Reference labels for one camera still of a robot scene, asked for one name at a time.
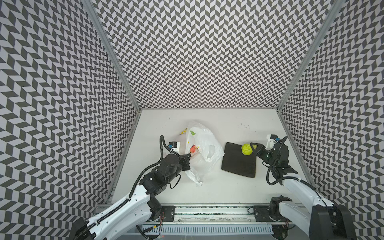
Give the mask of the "red yellow fake mango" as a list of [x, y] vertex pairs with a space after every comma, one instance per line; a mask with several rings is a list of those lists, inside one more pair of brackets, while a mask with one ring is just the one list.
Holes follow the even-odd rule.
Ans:
[[196, 145], [192, 145], [190, 148], [190, 154], [197, 154], [200, 151], [200, 147]]

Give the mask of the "white plastic bag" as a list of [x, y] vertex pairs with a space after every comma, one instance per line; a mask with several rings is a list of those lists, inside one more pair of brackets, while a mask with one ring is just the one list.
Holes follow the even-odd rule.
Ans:
[[189, 122], [186, 129], [181, 132], [181, 137], [186, 154], [190, 154], [192, 145], [200, 147], [197, 154], [191, 154], [191, 169], [186, 171], [186, 175], [201, 187], [204, 184], [205, 175], [223, 159], [224, 148], [209, 128], [196, 121]]

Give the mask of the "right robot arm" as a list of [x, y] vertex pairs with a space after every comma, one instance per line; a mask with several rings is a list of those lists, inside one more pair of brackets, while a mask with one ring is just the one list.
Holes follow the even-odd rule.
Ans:
[[263, 214], [272, 221], [286, 222], [280, 229], [282, 234], [286, 234], [289, 223], [293, 223], [311, 240], [355, 240], [357, 236], [349, 209], [326, 199], [316, 187], [299, 176], [289, 164], [286, 140], [287, 137], [280, 139], [269, 135], [266, 145], [251, 143], [250, 147], [252, 154], [267, 167], [267, 184], [285, 187], [300, 200], [302, 207], [288, 197], [278, 196], [271, 199]]

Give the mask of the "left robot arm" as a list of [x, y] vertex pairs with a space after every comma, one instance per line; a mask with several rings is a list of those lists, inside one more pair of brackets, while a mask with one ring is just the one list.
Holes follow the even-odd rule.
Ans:
[[190, 170], [191, 154], [172, 151], [165, 158], [146, 167], [136, 179], [131, 192], [103, 212], [73, 223], [69, 240], [116, 240], [144, 222], [158, 220], [163, 206], [156, 196], [162, 193], [182, 171]]

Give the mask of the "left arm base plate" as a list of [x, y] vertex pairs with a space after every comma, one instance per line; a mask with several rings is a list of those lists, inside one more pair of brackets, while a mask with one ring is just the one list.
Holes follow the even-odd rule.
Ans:
[[160, 209], [155, 210], [150, 221], [152, 222], [173, 222], [175, 219], [175, 206], [162, 206]]

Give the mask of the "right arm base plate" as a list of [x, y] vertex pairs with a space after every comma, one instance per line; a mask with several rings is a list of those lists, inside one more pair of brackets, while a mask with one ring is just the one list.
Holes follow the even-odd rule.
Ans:
[[292, 221], [281, 217], [278, 220], [274, 220], [269, 213], [269, 206], [266, 205], [256, 205], [248, 209], [248, 213], [254, 216], [254, 219], [257, 223], [272, 223], [272, 224], [293, 224]]

